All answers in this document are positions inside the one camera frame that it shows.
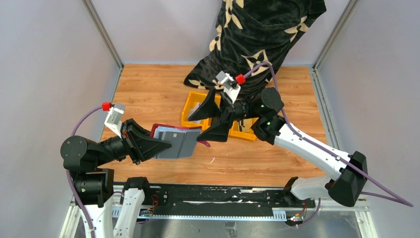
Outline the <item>yellow three-compartment bin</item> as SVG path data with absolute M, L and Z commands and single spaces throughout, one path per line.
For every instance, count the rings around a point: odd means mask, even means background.
M 199 93 L 190 91 L 186 99 L 186 103 L 181 113 L 181 125 L 186 127 L 201 126 L 202 130 L 208 129 L 211 126 L 211 119 L 202 119 L 196 121 L 188 121 L 188 117 L 191 113 L 198 108 L 198 106 L 206 98 L 206 93 Z M 232 137 L 237 137 L 241 139 L 255 141 L 256 136 L 254 135 L 251 126 L 257 121 L 257 118 L 253 119 L 243 119 L 241 121 L 234 121 L 232 128 L 230 129 L 228 135 Z

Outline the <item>red leather card holder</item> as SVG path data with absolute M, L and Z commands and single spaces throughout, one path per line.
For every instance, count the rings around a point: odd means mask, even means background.
M 191 130 L 191 129 L 202 129 L 202 126 L 174 126 L 174 125 L 155 123 L 152 126 L 152 129 L 151 129 L 151 132 L 150 132 L 150 137 L 154 137 L 154 135 L 157 133 L 156 130 L 158 128 L 174 128 L 174 129 Z

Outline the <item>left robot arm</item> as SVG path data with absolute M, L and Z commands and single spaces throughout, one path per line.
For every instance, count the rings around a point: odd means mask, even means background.
M 152 198 L 146 177 L 129 178 L 123 187 L 121 210 L 114 223 L 112 205 L 114 170 L 101 165 L 130 157 L 139 165 L 171 148 L 169 142 L 151 137 L 151 132 L 133 119 L 119 124 L 119 134 L 102 142 L 71 135 L 60 148 L 63 167 L 76 204 L 82 212 L 86 237 L 131 238 L 141 205 Z

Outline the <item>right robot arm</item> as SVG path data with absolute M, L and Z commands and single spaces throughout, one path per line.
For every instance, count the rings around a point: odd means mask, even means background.
M 215 96 L 216 90 L 211 89 L 188 116 L 189 121 L 211 119 L 210 127 L 197 137 L 198 141 L 226 142 L 235 121 L 256 119 L 251 129 L 259 140 L 299 155 L 326 174 L 317 178 L 291 178 L 283 192 L 287 206 L 295 207 L 302 200 L 316 197 L 329 197 L 346 207 L 356 204 L 367 181 L 367 159 L 363 153 L 340 151 L 299 130 L 278 114 L 284 104 L 273 87 L 243 100 L 237 100 L 227 90 L 221 93 L 220 103 L 216 103 Z

